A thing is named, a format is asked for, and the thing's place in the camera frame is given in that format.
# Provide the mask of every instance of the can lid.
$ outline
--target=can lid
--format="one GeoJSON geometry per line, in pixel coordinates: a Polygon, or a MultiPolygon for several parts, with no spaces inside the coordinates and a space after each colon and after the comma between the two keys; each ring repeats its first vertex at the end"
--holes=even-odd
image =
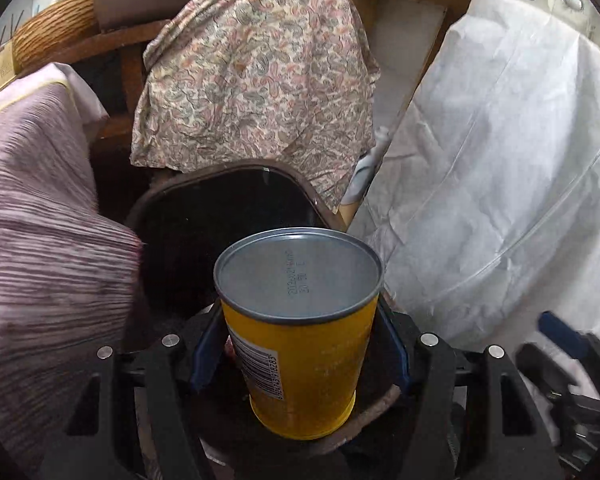
{"type": "Polygon", "coordinates": [[[351,235],[310,227],[249,236],[214,267],[222,299],[277,324],[327,322],[352,314],[380,291],[382,261],[351,235]]]}

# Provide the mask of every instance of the barcode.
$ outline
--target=barcode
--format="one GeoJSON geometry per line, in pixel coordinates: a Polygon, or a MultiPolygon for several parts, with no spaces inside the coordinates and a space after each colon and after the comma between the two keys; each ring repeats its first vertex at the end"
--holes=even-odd
{"type": "Polygon", "coordinates": [[[231,327],[229,333],[238,358],[238,366],[245,378],[269,397],[284,400],[278,352],[245,341],[231,327]]]}

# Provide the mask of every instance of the metal screw head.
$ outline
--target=metal screw head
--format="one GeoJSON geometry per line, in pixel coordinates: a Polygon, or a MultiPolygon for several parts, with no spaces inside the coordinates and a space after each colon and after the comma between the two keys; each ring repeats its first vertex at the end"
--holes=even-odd
{"type": "Polygon", "coordinates": [[[165,346],[176,346],[180,338],[176,334],[167,334],[162,338],[162,344],[165,346]]]}
{"type": "Polygon", "coordinates": [[[495,357],[496,359],[501,359],[504,357],[504,348],[498,345],[491,345],[489,347],[489,355],[491,357],[495,357]]]}
{"type": "Polygon", "coordinates": [[[424,346],[435,346],[438,344],[438,341],[438,336],[435,334],[426,333],[420,336],[420,342],[424,346]]]}
{"type": "Polygon", "coordinates": [[[113,348],[110,346],[103,346],[98,350],[98,357],[100,359],[107,359],[113,355],[113,348]]]}

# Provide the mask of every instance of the wicker basket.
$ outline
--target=wicker basket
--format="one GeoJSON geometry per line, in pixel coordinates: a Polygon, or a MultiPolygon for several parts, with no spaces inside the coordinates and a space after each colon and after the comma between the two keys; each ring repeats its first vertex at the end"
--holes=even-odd
{"type": "Polygon", "coordinates": [[[61,0],[20,27],[13,37],[18,70],[45,59],[53,51],[98,33],[93,0],[61,0]]]}

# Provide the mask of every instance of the paisley fabric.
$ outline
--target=paisley fabric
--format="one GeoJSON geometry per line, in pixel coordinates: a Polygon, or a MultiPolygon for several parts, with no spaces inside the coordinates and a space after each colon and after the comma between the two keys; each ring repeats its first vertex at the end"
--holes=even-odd
{"type": "Polygon", "coordinates": [[[273,158],[335,208],[373,145],[379,69],[350,0],[191,0],[144,64],[137,166],[273,158]]]}

